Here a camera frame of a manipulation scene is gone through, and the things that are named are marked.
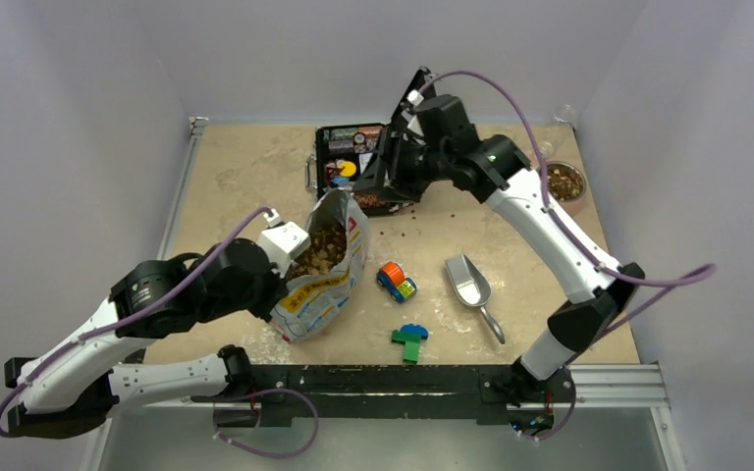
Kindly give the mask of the colourful pet food bag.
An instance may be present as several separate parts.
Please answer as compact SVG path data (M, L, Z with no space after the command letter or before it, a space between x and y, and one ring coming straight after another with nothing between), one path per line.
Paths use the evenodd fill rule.
M352 194L327 192L307 219L309 246L287 277L287 294L271 311L269 325L286 342L321 333L338 317L363 278L371 228Z

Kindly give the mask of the metal food scoop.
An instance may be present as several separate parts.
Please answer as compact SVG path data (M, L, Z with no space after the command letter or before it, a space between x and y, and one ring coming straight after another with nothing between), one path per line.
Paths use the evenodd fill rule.
M448 258L445 268L458 300L467 307L477 308L499 344L505 344L507 340L503 328L486 307L492 288L479 269L464 254Z

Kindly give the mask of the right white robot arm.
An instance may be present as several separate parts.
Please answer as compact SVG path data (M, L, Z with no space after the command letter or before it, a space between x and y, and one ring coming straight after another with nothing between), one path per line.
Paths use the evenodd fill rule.
M552 198L540 174L508 137L480 138L462 101L410 95L411 130L381 132L376 154L353 190L394 203L418 202L433 182L449 181L508 222L560 283L565 303L542 335L514 362L512 386L534 399L551 376L590 346L636 294L644 275L599 247Z

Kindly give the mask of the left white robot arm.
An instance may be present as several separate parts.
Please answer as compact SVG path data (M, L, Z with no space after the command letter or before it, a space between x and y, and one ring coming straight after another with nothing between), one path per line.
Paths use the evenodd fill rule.
M93 431L127 408L183 395L245 399L253 375L240 347L155 367L130 364L128 357L238 311L267 319L303 250L302 244L286 248L267 238L239 237L202 254L138 264L56 347L5 363L10 392L0 405L0 436L63 440Z

